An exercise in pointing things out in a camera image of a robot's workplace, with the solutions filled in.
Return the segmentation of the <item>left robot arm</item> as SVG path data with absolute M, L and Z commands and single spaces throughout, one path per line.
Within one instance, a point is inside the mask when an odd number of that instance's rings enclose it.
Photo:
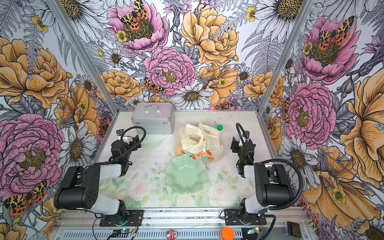
M 56 190 L 55 207 L 65 210 L 88 210 L 105 217 L 111 224 L 124 225 L 129 219 L 124 201 L 100 194 L 99 183 L 101 180 L 125 176 L 132 165 L 132 151 L 140 147 L 139 136 L 132 138 L 129 143 L 120 138 L 112 143 L 112 158 L 108 162 L 68 168 Z

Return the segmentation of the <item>translucent cream plastic bag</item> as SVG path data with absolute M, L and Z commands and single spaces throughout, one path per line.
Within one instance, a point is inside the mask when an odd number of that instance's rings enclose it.
M 224 145 L 222 131 L 217 127 L 199 123 L 198 126 L 186 124 L 179 129 L 175 146 L 177 156 L 186 155 L 194 160 L 210 164 L 223 157 Z

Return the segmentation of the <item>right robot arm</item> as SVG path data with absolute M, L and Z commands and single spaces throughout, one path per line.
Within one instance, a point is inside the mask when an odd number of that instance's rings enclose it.
M 270 210 L 286 209 L 293 205 L 296 199 L 290 180 L 282 164 L 254 162 L 252 154 L 255 144 L 251 140 L 244 142 L 232 139 L 231 150 L 239 160 L 236 164 L 238 174 L 254 181 L 254 195 L 244 197 L 239 205 L 239 213 L 231 218 L 238 218 L 244 225 L 263 224 L 259 220 L 262 214 Z

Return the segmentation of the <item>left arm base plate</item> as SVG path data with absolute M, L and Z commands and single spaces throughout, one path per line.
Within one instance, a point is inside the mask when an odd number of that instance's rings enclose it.
M 140 227 L 144 210 L 127 210 L 126 213 L 102 217 L 100 227 Z

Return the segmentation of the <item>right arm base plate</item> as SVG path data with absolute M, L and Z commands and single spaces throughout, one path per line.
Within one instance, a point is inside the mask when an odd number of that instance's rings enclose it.
M 225 221 L 227 226 L 261 226 L 267 224 L 265 217 L 257 214 L 249 214 L 240 209 L 224 209 L 220 217 Z

